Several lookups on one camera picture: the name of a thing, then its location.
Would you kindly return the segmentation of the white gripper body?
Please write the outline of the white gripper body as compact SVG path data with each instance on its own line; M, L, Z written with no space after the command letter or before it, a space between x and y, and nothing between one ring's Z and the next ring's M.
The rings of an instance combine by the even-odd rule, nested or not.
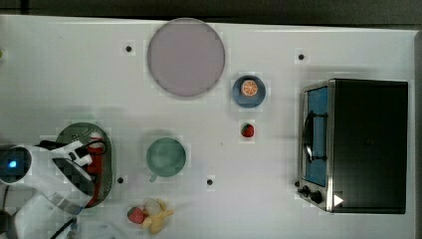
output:
M52 150L53 158L63 158L73 169L87 180L92 180L90 175L84 170L93 160L87 147L80 141L73 141L62 147Z

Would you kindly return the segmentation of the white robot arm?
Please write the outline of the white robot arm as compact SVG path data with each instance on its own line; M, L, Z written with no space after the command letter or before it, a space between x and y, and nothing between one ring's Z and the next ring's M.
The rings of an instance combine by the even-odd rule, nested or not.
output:
M51 239L95 194L84 167L92 162L79 141L56 149L14 145L1 155L1 182L31 188L33 196L6 220L6 239Z

